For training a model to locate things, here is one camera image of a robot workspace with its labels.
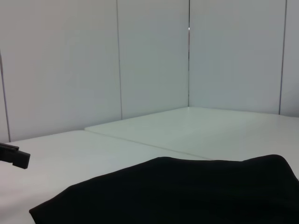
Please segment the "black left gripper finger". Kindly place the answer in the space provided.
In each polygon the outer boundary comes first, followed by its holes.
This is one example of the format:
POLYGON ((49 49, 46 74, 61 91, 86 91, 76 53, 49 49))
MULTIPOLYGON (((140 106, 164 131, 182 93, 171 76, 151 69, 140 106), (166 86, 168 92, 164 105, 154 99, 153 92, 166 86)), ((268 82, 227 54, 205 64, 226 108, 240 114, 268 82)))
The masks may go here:
POLYGON ((27 169, 30 154, 22 152, 19 147, 0 143, 0 161, 12 163, 13 166, 27 169))

